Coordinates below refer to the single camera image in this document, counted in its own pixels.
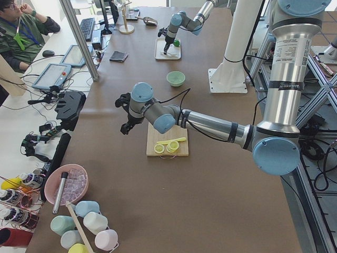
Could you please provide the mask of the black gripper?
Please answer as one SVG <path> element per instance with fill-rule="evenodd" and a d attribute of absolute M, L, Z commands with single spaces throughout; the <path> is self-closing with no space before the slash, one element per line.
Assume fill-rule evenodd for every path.
<path fill-rule="evenodd" d="M 167 28 L 161 28 L 158 32 L 158 37 L 161 35 L 165 36 L 165 46 L 164 46 L 164 55 L 167 54 L 171 44 L 174 42 L 174 28 L 173 27 L 167 27 Z"/>
<path fill-rule="evenodd" d="M 121 133 L 123 135 L 128 135 L 129 131 L 135 127 L 137 124 L 141 124 L 144 117 L 141 113 L 134 111 L 131 105 L 134 103 L 131 98 L 130 93 L 122 94 L 116 101 L 115 106 L 117 108 L 122 107 L 125 112 L 127 112 L 128 121 L 121 126 Z"/>

